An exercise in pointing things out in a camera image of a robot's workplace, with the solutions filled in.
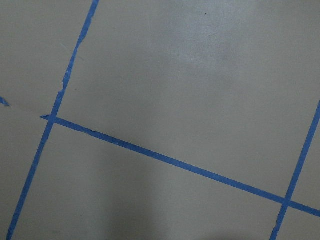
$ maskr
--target blue tape fragment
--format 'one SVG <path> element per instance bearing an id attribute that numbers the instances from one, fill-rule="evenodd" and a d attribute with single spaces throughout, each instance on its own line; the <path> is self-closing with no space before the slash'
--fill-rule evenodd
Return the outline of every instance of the blue tape fragment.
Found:
<path id="1" fill-rule="evenodd" d="M 70 59 L 69 65 L 68 65 L 68 67 L 66 69 L 65 75 L 63 77 L 63 81 L 62 81 L 63 88 L 62 88 L 61 91 L 58 92 L 58 94 L 56 96 L 56 99 L 55 99 L 55 102 L 54 102 L 50 117 L 48 118 L 48 122 L 47 122 L 45 130 L 43 132 L 39 147 L 38 147 L 38 149 L 36 151 L 36 154 L 34 156 L 34 159 L 33 159 L 31 168 L 29 170 L 28 176 L 26 178 L 26 181 L 24 183 L 24 186 L 23 186 L 22 193 L 20 195 L 18 204 L 17 204 L 17 206 L 15 208 L 15 211 L 14 211 L 14 214 L 13 214 L 13 217 L 12 217 L 9 229 L 8 229 L 8 233 L 7 233 L 7 236 L 6 236 L 6 240 L 11 240 L 12 239 L 12 236 L 13 236 L 14 231 L 16 229 L 16 226 L 17 226 L 21 211 L 22 211 L 23 206 L 25 204 L 25 201 L 26 201 L 30 186 L 32 184 L 32 181 L 34 179 L 37 167 L 39 165 L 41 154 L 42 154 L 43 149 L 45 147 L 45 144 L 46 144 L 46 142 L 47 142 L 47 140 L 49 138 L 49 135 L 50 135 L 52 127 L 53 127 L 53 125 L 55 123 L 55 119 L 57 117 L 59 108 L 60 108 L 62 100 L 64 98 L 64 95 L 65 95 L 65 92 L 66 92 L 66 89 L 67 89 L 67 86 L 68 86 L 68 83 L 69 83 L 69 80 L 70 80 L 70 77 L 71 77 L 72 69 L 73 69 L 74 64 L 75 64 L 75 59 L 76 59 L 76 56 L 77 56 L 78 48 L 79 48 L 80 44 L 85 39 L 85 37 L 86 37 L 86 35 L 88 33 L 88 30 L 89 30 L 89 27 L 90 27 L 90 24 L 91 24 L 91 19 L 92 19 L 92 17 L 94 16 L 94 14 L 96 12 L 98 3 L 99 3 L 99 0 L 93 0 L 92 1 L 90 10 L 89 10 L 89 12 L 87 14 L 87 17 L 85 19 L 85 22 L 84 22 L 84 25 L 82 27 L 80 36 L 79 36 L 78 41 L 77 41 L 77 43 L 75 45 L 75 48 L 74 48 L 73 53 L 72 53 L 72 57 Z"/>
<path id="2" fill-rule="evenodd" d="M 0 104 L 5 105 L 6 107 L 10 106 L 9 103 L 1 96 L 0 96 Z"/>
<path id="3" fill-rule="evenodd" d="M 45 119 L 45 120 L 48 120 L 49 117 L 50 117 L 50 115 L 42 115 L 41 116 L 41 118 Z M 111 144 L 123 147 L 125 149 L 134 151 L 136 153 L 140 153 L 142 155 L 154 158 L 156 160 L 160 160 L 160 161 L 162 161 L 164 163 L 171 164 L 173 166 L 176 166 L 178 168 L 187 170 L 189 172 L 204 176 L 204 177 L 209 178 L 209 179 L 213 179 L 215 181 L 218 181 L 220 183 L 229 185 L 231 187 L 234 187 L 234 188 L 237 188 L 237 189 L 240 189 L 240 190 L 244 190 L 244 191 L 249 192 L 251 194 L 254 194 L 254 195 L 269 199 L 269 200 L 272 200 L 272 201 L 274 201 L 276 203 L 282 204 L 284 202 L 284 200 L 285 200 L 283 197 L 280 197 L 280 196 L 274 195 L 272 193 L 260 190 L 258 188 L 246 185 L 244 183 L 229 179 L 227 177 L 224 177 L 224 176 L 218 175 L 216 173 L 204 170 L 202 168 L 199 168 L 199 167 L 184 163 L 182 161 L 179 161 L 179 160 L 173 159 L 171 157 L 162 155 L 160 153 L 157 153 L 157 152 L 145 149 L 143 147 L 131 144 L 129 142 L 122 141 L 122 140 L 117 139 L 115 137 L 112 137 L 112 136 L 109 136 L 109 135 L 106 135 L 106 134 L 103 134 L 103 133 L 100 133 L 100 132 L 97 132 L 97 131 L 92 131 L 92 130 L 86 128 L 86 127 L 80 126 L 78 124 L 75 124 L 73 122 L 70 122 L 70 121 L 67 121 L 67 120 L 64 120 L 64 119 L 61 119 L 59 117 L 57 117 L 55 119 L 55 123 L 58 124 L 58 125 L 67 127 L 69 129 L 72 129 L 72 130 L 75 130 L 75 131 L 78 131 L 78 132 L 81 132 L 81 133 L 88 134 L 88 135 L 90 135 L 90 136 L 92 136 L 94 138 L 106 141 L 108 143 L 111 143 Z M 320 210 L 312 208 L 312 207 L 309 207 L 309 206 L 305 206 L 303 204 L 300 204 L 300 203 L 297 203 L 297 202 L 294 202 L 294 201 L 290 201 L 289 202 L 289 207 L 297 209 L 297 210 L 300 210 L 300 211 L 308 213 L 308 214 L 312 214 L 312 215 L 317 216 L 317 217 L 320 217 Z"/>
<path id="4" fill-rule="evenodd" d="M 280 209 L 280 212 L 278 214 L 275 227 L 272 230 L 272 233 L 271 233 L 271 236 L 270 236 L 270 240 L 276 240 L 277 239 L 277 235 L 279 233 L 279 230 L 280 230 L 280 227 L 282 225 L 282 222 L 284 221 L 287 209 L 288 209 L 289 205 L 292 204 L 291 203 L 291 198 L 292 198 L 292 196 L 294 194 L 294 191 L 295 191 L 295 188 L 297 186 L 297 182 L 298 182 L 300 173 L 301 173 L 302 168 L 304 166 L 304 163 L 306 161 L 306 157 L 307 157 L 308 151 L 310 149 L 312 140 L 313 140 L 315 132 L 317 130 L 319 119 L 320 119 L 320 101 L 319 101 L 319 103 L 317 105 L 317 108 L 316 108 L 316 111 L 315 111 L 315 114 L 314 114 L 310 129 L 309 129 L 309 132 L 308 132 L 308 134 L 306 136 L 304 145 L 302 147 L 298 163 L 297 163 L 297 165 L 295 167 L 293 176 L 292 176 L 291 181 L 290 181 L 290 185 L 288 187 L 288 190 L 287 190 L 285 198 L 284 198 L 284 202 L 283 202 L 283 204 L 281 206 L 281 209 Z"/>

